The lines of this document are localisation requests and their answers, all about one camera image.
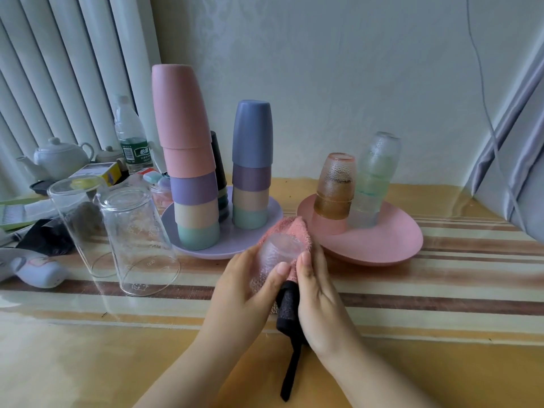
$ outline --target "white wallpaper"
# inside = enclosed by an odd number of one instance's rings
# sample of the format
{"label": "white wallpaper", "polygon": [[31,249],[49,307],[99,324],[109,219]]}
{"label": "white wallpaper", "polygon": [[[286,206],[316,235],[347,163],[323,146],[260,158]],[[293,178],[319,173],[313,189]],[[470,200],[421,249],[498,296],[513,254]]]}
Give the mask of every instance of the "white wallpaper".
{"label": "white wallpaper", "polygon": [[[377,130],[393,179],[463,185],[487,141],[465,0],[151,0],[164,63],[194,66],[231,171],[237,102],[271,103],[273,175],[317,178]],[[471,0],[498,119],[544,27],[544,0]]]}

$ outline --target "white teapot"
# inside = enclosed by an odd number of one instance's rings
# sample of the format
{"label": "white teapot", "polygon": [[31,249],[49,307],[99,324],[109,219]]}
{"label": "white teapot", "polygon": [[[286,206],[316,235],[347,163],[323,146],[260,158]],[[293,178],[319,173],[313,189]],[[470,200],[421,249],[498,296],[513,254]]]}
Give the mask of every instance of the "white teapot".
{"label": "white teapot", "polygon": [[[88,146],[90,155],[83,146]],[[47,146],[34,152],[34,163],[26,156],[18,157],[17,161],[24,164],[36,181],[62,180],[90,163],[94,155],[95,150],[88,143],[78,146],[61,143],[58,137],[51,137]]]}

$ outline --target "vertical blind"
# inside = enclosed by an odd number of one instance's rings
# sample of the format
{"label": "vertical blind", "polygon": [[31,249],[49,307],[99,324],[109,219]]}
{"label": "vertical blind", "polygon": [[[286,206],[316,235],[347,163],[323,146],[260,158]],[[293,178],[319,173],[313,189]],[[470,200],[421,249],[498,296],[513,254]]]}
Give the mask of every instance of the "vertical blind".
{"label": "vertical blind", "polygon": [[119,148],[115,95],[133,98],[157,148],[159,62],[149,0],[0,0],[0,199],[29,192],[15,159],[51,137]]}

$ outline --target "teapot handle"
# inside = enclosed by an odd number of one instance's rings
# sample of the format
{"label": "teapot handle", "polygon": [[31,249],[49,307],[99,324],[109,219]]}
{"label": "teapot handle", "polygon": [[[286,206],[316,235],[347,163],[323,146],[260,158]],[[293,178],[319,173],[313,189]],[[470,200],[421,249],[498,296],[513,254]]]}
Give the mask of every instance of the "teapot handle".
{"label": "teapot handle", "polygon": [[95,156],[94,148],[90,144],[88,144],[87,142],[81,143],[79,145],[79,147],[81,147],[82,149],[83,149],[83,146],[89,146],[89,149],[91,149],[91,155],[89,156],[89,161],[92,161],[92,158]]}

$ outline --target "small box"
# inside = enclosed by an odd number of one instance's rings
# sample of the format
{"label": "small box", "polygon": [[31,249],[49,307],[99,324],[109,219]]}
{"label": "small box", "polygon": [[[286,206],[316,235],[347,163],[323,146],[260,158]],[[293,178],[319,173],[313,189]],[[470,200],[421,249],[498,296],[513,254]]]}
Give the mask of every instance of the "small box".
{"label": "small box", "polygon": [[121,178],[121,169],[116,161],[109,163],[89,163],[70,177],[94,175],[102,177],[108,186],[113,186]]}

